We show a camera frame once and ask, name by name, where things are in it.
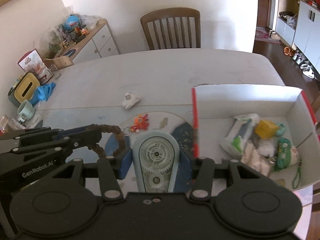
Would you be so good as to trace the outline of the white plush keychain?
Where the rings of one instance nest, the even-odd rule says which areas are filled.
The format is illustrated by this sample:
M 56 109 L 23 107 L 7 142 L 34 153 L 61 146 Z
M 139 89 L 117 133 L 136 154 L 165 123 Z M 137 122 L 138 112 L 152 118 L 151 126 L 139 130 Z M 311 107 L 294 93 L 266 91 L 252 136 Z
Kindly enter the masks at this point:
M 135 104 L 140 102 L 140 100 L 141 100 L 140 95 L 138 95 L 136 93 L 128 92 L 125 94 L 124 101 L 122 103 L 122 107 L 124 107 L 125 109 L 130 109 Z

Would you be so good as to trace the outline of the red fish plush keychain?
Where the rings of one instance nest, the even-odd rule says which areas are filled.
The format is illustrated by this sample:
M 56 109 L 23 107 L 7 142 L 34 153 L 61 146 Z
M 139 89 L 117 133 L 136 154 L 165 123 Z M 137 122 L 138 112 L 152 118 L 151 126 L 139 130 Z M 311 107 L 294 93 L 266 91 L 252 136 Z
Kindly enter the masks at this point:
M 142 130 L 147 130 L 149 127 L 149 118 L 148 114 L 139 115 L 135 118 L 134 123 L 130 126 L 130 132 L 139 133 Z

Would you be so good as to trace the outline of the silver foil snack packet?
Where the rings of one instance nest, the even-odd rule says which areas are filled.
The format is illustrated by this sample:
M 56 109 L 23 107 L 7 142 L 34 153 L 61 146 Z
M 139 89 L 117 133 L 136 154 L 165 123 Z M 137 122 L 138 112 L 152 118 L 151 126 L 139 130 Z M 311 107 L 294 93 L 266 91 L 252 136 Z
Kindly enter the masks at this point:
M 276 148 L 271 140 L 262 140 L 256 147 L 252 140 L 249 140 L 245 146 L 241 162 L 256 170 L 257 172 L 269 176 L 274 161 Z

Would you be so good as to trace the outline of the white plastic tissue pack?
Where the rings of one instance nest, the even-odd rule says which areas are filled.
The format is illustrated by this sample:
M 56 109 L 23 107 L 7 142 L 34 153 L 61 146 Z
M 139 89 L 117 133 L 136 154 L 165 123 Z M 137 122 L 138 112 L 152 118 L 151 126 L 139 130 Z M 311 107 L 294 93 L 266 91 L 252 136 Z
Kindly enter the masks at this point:
M 260 116 L 256 113 L 251 113 L 236 115 L 233 119 L 233 124 L 220 145 L 233 158 L 240 159 L 255 126 L 260 121 Z

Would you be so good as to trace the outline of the yellow small box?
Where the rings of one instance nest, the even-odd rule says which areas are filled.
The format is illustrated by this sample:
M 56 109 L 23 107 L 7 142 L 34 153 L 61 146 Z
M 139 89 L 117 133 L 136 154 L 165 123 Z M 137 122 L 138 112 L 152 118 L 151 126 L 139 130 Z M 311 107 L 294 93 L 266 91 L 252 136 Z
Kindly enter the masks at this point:
M 256 135 L 261 139 L 271 139 L 276 135 L 278 126 L 269 120 L 260 120 L 257 126 L 254 129 Z

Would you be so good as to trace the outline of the red and white cardboard box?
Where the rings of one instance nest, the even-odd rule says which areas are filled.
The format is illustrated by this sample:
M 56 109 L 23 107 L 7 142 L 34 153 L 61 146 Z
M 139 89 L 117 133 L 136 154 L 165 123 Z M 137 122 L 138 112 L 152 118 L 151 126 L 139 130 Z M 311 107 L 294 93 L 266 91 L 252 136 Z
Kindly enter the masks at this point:
M 290 190 L 319 182 L 316 119 L 303 90 L 201 85 L 191 94 L 196 157 L 238 160 Z

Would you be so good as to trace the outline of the green tassel pouch ornament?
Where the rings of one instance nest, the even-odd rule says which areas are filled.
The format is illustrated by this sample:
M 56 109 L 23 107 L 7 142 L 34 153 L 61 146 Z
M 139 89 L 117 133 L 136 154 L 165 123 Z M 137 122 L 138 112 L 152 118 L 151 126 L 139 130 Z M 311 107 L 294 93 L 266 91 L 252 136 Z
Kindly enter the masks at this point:
M 296 174 L 292 180 L 292 188 L 297 189 L 301 180 L 302 159 L 296 147 L 287 138 L 281 137 L 278 140 L 278 148 L 274 171 L 281 171 L 291 166 L 296 166 Z

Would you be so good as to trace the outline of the blue rubber glove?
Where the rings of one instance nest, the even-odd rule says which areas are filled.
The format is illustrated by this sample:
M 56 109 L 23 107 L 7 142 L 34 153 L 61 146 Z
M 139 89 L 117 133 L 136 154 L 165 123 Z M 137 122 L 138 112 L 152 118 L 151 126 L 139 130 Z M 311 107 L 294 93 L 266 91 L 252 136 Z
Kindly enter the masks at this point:
M 35 89 L 32 98 L 29 102 L 34 106 L 40 101 L 47 101 L 52 95 L 53 89 L 55 88 L 56 83 L 51 82 L 45 85 L 39 86 Z

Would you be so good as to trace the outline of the clear drinking glass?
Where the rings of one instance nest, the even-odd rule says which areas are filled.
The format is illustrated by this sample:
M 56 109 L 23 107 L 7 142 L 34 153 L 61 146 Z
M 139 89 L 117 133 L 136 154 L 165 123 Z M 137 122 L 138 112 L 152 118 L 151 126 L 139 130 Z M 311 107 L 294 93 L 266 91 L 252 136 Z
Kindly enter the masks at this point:
M 59 69 L 57 68 L 57 66 L 55 64 L 51 64 L 48 69 L 50 70 L 50 72 L 52 73 L 53 75 L 53 78 L 54 79 L 59 79 L 60 76 L 61 76 L 61 73 L 59 71 Z

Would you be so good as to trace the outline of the yellow tissue box holder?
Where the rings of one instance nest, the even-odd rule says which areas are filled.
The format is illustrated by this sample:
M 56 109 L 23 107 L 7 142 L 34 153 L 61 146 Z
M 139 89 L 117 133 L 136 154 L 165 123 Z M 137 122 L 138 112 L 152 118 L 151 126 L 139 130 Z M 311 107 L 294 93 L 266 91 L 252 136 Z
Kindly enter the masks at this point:
M 24 100 L 30 100 L 40 82 L 33 73 L 25 73 L 8 92 L 9 101 L 18 108 Z

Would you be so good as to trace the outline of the small wooden box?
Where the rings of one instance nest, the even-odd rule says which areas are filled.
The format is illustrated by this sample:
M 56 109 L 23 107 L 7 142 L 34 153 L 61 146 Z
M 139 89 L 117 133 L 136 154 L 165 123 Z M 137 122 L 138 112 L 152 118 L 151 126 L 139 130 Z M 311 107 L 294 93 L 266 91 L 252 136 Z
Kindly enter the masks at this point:
M 43 62 L 47 67 L 50 67 L 52 64 L 54 64 L 58 70 L 73 65 L 72 60 L 68 56 L 61 56 L 54 59 L 44 59 Z

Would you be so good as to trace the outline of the white wooden sideboard cabinet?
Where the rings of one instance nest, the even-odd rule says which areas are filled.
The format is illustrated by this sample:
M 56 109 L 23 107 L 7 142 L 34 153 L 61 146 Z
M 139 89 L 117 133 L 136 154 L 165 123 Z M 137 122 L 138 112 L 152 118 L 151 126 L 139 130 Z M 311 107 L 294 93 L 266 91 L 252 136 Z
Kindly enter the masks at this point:
M 83 40 L 79 43 L 71 42 L 57 57 L 68 56 L 75 65 L 119 54 L 120 51 L 108 22 L 102 18 L 97 21 L 97 26 Z

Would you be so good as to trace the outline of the blue globe toy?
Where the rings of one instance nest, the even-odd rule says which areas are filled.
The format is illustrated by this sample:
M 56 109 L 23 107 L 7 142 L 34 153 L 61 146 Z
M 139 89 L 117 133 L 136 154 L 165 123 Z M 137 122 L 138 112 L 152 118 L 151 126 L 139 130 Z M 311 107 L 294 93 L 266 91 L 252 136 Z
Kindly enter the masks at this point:
M 81 22 L 78 16 L 71 14 L 66 18 L 63 26 L 67 31 L 72 31 L 75 28 L 80 27 Z

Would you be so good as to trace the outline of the brown entrance door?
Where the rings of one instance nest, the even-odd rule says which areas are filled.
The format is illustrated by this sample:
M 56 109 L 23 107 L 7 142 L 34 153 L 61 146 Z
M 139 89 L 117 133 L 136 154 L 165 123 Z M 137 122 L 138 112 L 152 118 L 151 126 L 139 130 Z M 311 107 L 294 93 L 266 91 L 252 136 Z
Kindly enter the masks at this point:
M 271 0 L 258 0 L 257 27 L 266 28 L 270 22 Z

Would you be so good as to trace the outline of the white wall storage unit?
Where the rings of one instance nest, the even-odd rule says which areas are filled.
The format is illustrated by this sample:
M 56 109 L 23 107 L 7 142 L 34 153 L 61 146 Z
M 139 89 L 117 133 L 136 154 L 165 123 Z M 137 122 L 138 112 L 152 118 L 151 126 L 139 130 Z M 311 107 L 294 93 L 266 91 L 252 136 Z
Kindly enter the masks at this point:
M 278 0 L 276 31 L 319 75 L 319 0 Z

